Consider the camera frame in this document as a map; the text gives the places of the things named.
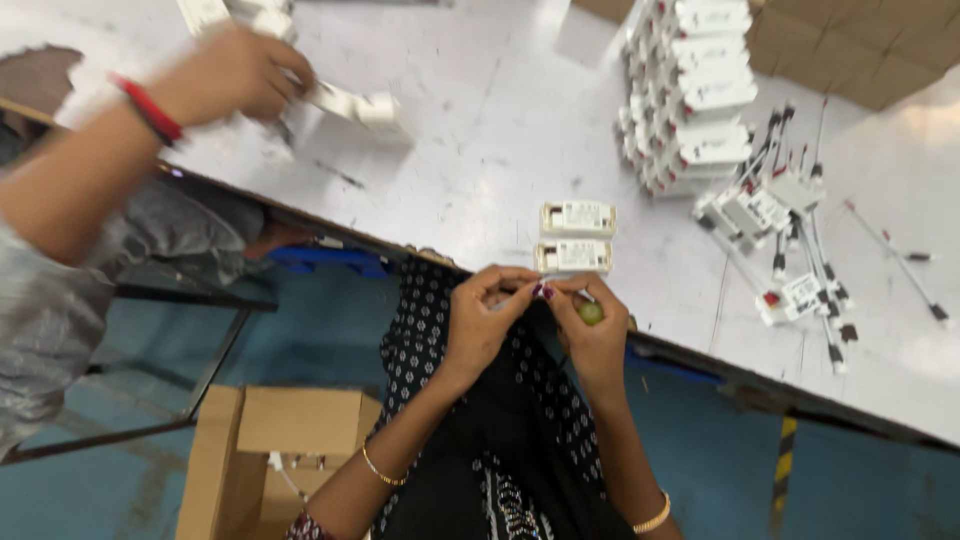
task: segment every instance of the bangle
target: bangle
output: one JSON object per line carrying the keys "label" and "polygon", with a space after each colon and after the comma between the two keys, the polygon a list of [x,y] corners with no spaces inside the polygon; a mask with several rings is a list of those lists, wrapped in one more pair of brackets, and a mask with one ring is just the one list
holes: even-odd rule
{"label": "bangle", "polygon": [[666,499],[666,504],[663,506],[663,510],[661,510],[654,519],[641,523],[640,525],[634,525],[634,534],[650,532],[651,530],[663,525],[663,522],[665,522],[666,518],[670,515],[670,496],[667,495],[662,489],[660,492],[663,494],[663,498]]}
{"label": "bangle", "polygon": [[405,477],[403,477],[402,479],[399,479],[399,480],[391,479],[391,478],[387,477],[386,475],[384,475],[383,473],[381,473],[380,471],[377,471],[377,470],[376,470],[376,467],[374,467],[374,466],[373,466],[373,463],[370,461],[370,457],[367,455],[367,439],[364,439],[364,441],[363,441],[363,457],[364,457],[364,459],[367,460],[367,464],[370,465],[370,470],[371,470],[371,471],[373,471],[377,476],[379,476],[381,480],[385,481],[386,483],[388,483],[388,484],[390,484],[390,485],[392,485],[392,486],[394,486],[394,487],[399,487],[399,486],[407,483],[407,479],[410,478],[410,472],[409,472],[409,471],[407,471],[407,475],[406,475]]}
{"label": "bangle", "polygon": [[133,109],[164,146],[173,146],[183,138],[183,127],[160,110],[143,86],[116,73],[110,74],[110,80],[127,94]]}

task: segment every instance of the white table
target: white table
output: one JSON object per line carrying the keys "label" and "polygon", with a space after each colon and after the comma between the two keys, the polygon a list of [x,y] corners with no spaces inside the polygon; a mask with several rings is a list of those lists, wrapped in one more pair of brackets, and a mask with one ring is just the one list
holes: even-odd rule
{"label": "white table", "polygon": [[[0,46],[8,52],[49,40],[85,52],[88,67],[130,72],[188,40],[173,0],[136,8],[123,0],[35,0],[31,12],[0,3],[8,19],[0,20]],[[960,408],[960,334],[935,324],[841,205],[853,197],[901,246],[945,256],[919,272],[947,310],[960,310],[960,182],[950,177],[960,170],[957,73],[880,114],[831,102],[823,155],[830,196],[820,212],[828,254],[858,304],[852,318],[861,339],[847,350],[850,373],[835,377],[818,322],[765,328],[741,276],[689,219],[691,201],[651,203],[621,166],[612,125],[626,85],[622,37],[612,24],[565,0],[302,1],[295,19],[299,48],[318,73],[356,91],[388,88],[407,108],[416,145],[374,148],[324,119],[299,141],[292,167],[265,163],[252,130],[202,136],[169,160],[359,233],[431,247],[468,269],[530,265],[545,201],[617,204],[609,283],[642,331],[960,444],[960,422],[951,420]],[[74,82],[88,93],[81,73]],[[776,103],[792,98],[799,111],[792,139],[812,143],[821,98],[781,80],[760,85],[749,116],[762,125]],[[788,267],[799,269],[800,258]],[[771,260],[753,258],[762,275]]]}

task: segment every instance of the blue floor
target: blue floor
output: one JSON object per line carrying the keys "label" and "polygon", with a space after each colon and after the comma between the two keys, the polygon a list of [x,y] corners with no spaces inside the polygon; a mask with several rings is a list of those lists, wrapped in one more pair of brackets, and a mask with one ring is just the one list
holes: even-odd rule
{"label": "blue floor", "polygon": [[[392,281],[329,268],[268,272],[280,311],[255,315],[217,381],[382,385],[378,343],[397,303]],[[184,386],[232,317],[209,307],[118,301],[102,361],[75,385],[41,444],[155,423],[187,403]],[[140,369],[161,368],[164,380]],[[688,539],[770,538],[777,417],[737,412],[713,387],[628,370],[640,434]],[[174,538],[192,431],[0,469],[0,538]],[[960,457],[801,423],[780,538],[960,538]]]}

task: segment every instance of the red bracelet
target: red bracelet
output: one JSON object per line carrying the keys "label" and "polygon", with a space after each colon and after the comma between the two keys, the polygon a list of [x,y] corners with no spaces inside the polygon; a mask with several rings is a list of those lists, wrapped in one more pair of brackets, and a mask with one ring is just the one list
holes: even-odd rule
{"label": "red bracelet", "polygon": [[160,110],[143,86],[116,73],[110,74],[110,80],[127,94],[133,108],[164,145],[173,146],[183,138],[183,127]]}

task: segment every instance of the yellow and black striped tape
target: yellow and black striped tape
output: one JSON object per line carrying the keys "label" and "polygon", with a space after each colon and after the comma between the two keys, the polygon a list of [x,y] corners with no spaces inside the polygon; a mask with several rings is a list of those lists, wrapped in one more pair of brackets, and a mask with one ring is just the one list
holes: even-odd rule
{"label": "yellow and black striped tape", "polygon": [[777,452],[777,471],[774,473],[774,496],[770,508],[770,535],[780,537],[783,525],[783,510],[786,509],[786,493],[790,486],[790,472],[793,470],[793,444],[797,433],[797,419],[783,417],[780,428],[780,450]]}

